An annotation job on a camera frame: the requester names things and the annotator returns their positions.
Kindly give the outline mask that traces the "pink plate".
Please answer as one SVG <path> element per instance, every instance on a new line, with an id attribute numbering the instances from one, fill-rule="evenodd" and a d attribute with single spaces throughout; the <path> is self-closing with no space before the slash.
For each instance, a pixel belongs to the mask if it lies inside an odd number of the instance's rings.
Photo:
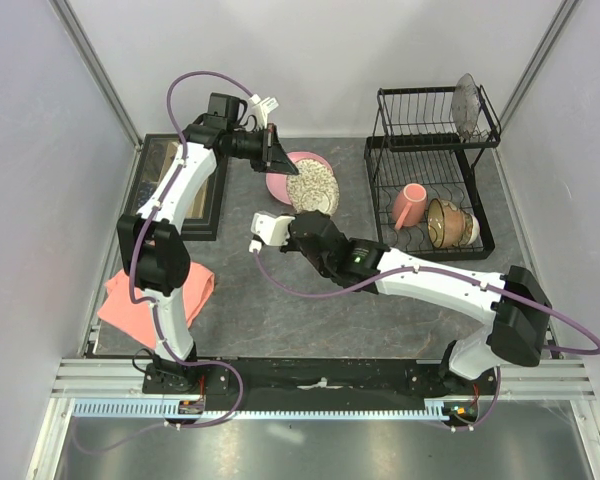
<path id="1" fill-rule="evenodd" d="M 318 154 L 308 152 L 308 151 L 296 151 L 289 152 L 288 157 L 294 162 L 297 163 L 303 159 L 311 159 L 319 162 L 325 168 L 327 168 L 330 172 L 333 172 L 332 166 L 329 162 L 321 157 Z M 267 173 L 266 174 L 266 187 L 269 193 L 278 201 L 285 205 L 290 205 L 291 200 L 288 196 L 286 189 L 286 176 L 282 174 L 276 173 Z"/>

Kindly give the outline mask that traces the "cream speckled oval plate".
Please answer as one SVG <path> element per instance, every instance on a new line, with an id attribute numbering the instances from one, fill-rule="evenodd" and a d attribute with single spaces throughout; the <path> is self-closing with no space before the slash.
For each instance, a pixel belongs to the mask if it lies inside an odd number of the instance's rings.
<path id="1" fill-rule="evenodd" d="M 333 216 L 339 206 L 339 185 L 333 172 L 319 161 L 302 158 L 296 163 L 299 173 L 288 176 L 286 191 L 296 212 L 319 211 Z"/>

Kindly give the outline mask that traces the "grey glass plate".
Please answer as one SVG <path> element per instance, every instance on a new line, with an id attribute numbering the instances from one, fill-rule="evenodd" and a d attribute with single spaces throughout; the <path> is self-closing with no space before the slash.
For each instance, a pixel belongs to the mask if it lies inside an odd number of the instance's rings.
<path id="1" fill-rule="evenodd" d="M 470 73 L 457 82 L 451 101 L 451 117 L 460 138 L 470 140 L 474 135 L 480 113 L 478 87 Z"/>

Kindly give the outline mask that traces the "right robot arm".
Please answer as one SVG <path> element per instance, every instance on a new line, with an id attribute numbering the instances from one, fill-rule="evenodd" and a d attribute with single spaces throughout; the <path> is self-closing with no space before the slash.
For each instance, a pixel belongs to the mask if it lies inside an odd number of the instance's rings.
<path id="1" fill-rule="evenodd" d="M 301 253 L 341 294 L 410 297 L 479 321 L 478 331 L 446 347 L 433 380 L 441 392 L 461 393 L 503 364 L 540 363 L 550 303 L 523 267 L 499 274 L 425 261 L 380 242 L 347 238 L 319 211 L 276 219 L 271 240 L 283 252 Z"/>

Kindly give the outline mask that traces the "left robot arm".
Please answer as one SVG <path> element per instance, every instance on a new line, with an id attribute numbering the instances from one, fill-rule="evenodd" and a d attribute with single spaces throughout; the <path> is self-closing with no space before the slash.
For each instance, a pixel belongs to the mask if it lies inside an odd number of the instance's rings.
<path id="1" fill-rule="evenodd" d="M 189 332 L 183 286 L 191 259 L 181 237 L 190 204 L 221 160 L 245 159 L 256 172 L 295 175 L 269 122 L 278 102 L 214 93 L 208 108 L 178 132 L 179 146 L 166 176 L 134 215 L 117 222 L 123 268 L 135 304 L 148 306 L 155 345 L 145 368 L 143 390 L 150 394 L 190 393 L 198 388 L 202 362 Z"/>

